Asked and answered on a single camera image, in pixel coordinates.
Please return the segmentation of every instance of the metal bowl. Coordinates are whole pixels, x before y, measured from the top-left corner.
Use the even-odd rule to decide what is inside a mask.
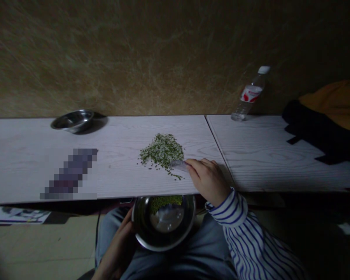
[[[179,245],[192,229],[196,216],[196,199],[184,195],[182,205],[167,205],[153,215],[150,205],[153,197],[139,197],[132,211],[136,239],[148,250],[164,252]]]
[[[71,133],[82,132],[91,126],[93,116],[92,111],[74,111],[55,119],[51,123],[51,128]]]

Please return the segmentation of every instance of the white bottle cap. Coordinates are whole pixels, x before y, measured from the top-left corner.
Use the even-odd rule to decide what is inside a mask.
[[[261,66],[258,70],[258,74],[267,74],[270,69],[270,66]]]

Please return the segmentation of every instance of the white wooden table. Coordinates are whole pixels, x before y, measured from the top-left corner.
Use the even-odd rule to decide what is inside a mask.
[[[280,116],[248,116],[235,122],[229,115],[207,120],[227,166],[241,191],[345,191],[350,188],[350,162],[332,166],[316,161],[323,153],[301,140],[286,141]]]
[[[185,179],[175,181],[137,160],[157,133],[173,134],[185,158],[224,164],[203,115],[109,117],[103,128],[85,135],[51,129],[51,121],[0,119],[0,203],[41,201],[40,193],[73,149],[98,149],[74,199],[197,193],[187,173],[179,171]]]

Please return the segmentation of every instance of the textured wall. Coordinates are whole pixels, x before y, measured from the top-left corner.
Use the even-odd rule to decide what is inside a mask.
[[[0,0],[0,117],[253,113],[350,78],[350,1]]]

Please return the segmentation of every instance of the person's left hand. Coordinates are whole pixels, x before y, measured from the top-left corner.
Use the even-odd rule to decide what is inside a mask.
[[[128,211],[121,226],[115,233],[92,280],[120,279],[130,264],[137,248],[132,208]]]

